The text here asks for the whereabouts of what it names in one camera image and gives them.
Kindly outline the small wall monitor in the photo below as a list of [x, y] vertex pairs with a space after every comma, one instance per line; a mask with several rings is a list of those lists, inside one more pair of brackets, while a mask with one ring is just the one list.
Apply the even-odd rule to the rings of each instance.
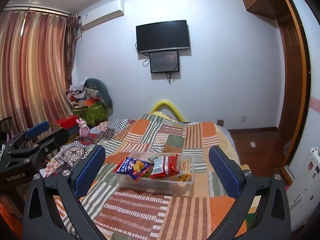
[[150, 72], [174, 73], [180, 71], [180, 57], [178, 51], [160, 51], [150, 54]]

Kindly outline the striped orange curtain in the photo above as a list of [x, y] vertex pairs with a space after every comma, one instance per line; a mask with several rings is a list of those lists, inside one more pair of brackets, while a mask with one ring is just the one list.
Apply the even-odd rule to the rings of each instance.
[[1, 118], [12, 118], [12, 135], [72, 113], [70, 21], [42, 11], [1, 12]]

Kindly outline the large wall television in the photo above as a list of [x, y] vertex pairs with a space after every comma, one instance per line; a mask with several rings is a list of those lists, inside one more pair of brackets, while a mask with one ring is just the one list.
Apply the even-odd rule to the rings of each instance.
[[136, 26], [138, 53], [190, 49], [186, 20], [149, 23]]

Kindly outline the wooden door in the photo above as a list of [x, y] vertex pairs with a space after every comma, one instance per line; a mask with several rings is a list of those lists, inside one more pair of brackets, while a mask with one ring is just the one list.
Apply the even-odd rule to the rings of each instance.
[[310, 57], [305, 30], [293, 0], [284, 0], [288, 13], [278, 19], [285, 59], [285, 90], [279, 126], [289, 143], [283, 166], [295, 155], [306, 122], [310, 96]]

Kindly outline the red gift box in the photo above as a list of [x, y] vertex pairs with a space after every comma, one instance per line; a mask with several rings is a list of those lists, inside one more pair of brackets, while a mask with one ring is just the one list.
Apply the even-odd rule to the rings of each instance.
[[65, 128], [65, 129], [71, 129], [74, 126], [77, 126], [78, 116], [77, 115], [68, 115], [60, 120], [57, 120], [53, 123], [54, 127], [56, 128]]

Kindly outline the pink plush toy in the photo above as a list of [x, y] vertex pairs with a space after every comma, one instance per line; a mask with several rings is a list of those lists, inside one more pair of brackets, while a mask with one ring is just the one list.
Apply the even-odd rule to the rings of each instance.
[[89, 135], [89, 127], [85, 119], [79, 118], [76, 120], [79, 126], [79, 135], [81, 138], [86, 138]]

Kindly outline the patchwork striped bed quilt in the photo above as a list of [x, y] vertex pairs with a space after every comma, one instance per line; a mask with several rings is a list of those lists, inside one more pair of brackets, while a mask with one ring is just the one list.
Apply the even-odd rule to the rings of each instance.
[[[219, 146], [239, 160], [230, 133], [211, 121], [182, 123], [161, 112], [138, 120], [114, 119], [91, 129], [87, 139], [63, 146], [41, 172], [45, 177], [73, 168], [94, 146], [105, 161], [80, 203], [106, 239], [207, 239], [235, 200], [229, 197], [209, 162]], [[139, 179], [115, 173], [125, 159], [160, 167], [177, 158], [178, 174]]]

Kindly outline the red snack packet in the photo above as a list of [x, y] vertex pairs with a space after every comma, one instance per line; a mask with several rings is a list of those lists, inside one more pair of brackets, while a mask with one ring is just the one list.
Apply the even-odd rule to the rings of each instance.
[[155, 160], [149, 178], [162, 179], [164, 177], [175, 176], [178, 173], [178, 156], [166, 155]]

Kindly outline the green patterned bag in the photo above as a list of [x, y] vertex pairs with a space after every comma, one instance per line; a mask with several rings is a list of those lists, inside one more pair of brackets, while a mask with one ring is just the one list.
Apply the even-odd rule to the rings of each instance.
[[97, 102], [87, 107], [74, 108], [72, 112], [79, 118], [86, 120], [89, 128], [108, 120], [107, 109], [102, 102]]

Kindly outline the clear plastic storage box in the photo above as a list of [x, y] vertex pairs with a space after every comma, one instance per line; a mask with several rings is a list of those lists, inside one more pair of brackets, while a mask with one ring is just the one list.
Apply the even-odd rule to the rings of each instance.
[[172, 196], [190, 196], [194, 158], [190, 154], [133, 151], [114, 169], [120, 187]]

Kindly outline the blue snack bag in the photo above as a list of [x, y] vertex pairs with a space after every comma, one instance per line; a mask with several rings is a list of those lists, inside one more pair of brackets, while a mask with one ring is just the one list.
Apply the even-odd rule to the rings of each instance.
[[138, 181], [150, 170], [151, 166], [152, 163], [149, 161], [126, 157], [116, 166], [113, 173], [129, 175], [134, 181]]

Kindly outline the grey plush pillow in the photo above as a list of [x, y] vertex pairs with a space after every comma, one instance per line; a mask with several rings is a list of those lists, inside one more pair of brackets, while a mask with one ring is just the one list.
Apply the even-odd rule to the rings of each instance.
[[100, 98], [107, 108], [113, 108], [111, 96], [103, 82], [95, 78], [90, 78], [85, 81], [84, 87], [91, 98]]

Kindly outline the green snack packet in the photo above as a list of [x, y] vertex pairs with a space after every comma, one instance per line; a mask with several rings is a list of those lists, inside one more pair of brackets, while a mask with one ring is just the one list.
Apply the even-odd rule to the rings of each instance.
[[158, 157], [149, 157], [148, 159], [147, 159], [147, 162], [149, 162], [150, 164], [154, 164], [154, 162], [155, 162], [155, 160], [157, 159]]

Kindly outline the white air conditioner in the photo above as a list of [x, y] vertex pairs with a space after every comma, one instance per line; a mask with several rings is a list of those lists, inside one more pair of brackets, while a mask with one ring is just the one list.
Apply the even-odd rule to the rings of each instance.
[[92, 29], [122, 16], [124, 16], [124, 2], [122, 0], [115, 0], [98, 7], [92, 7], [80, 14], [81, 30]]

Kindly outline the clear biscuit stick pack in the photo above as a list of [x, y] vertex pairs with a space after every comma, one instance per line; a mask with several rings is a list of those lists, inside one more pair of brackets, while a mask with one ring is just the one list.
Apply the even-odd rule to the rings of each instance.
[[184, 159], [178, 163], [178, 181], [189, 181], [191, 179], [191, 159]]

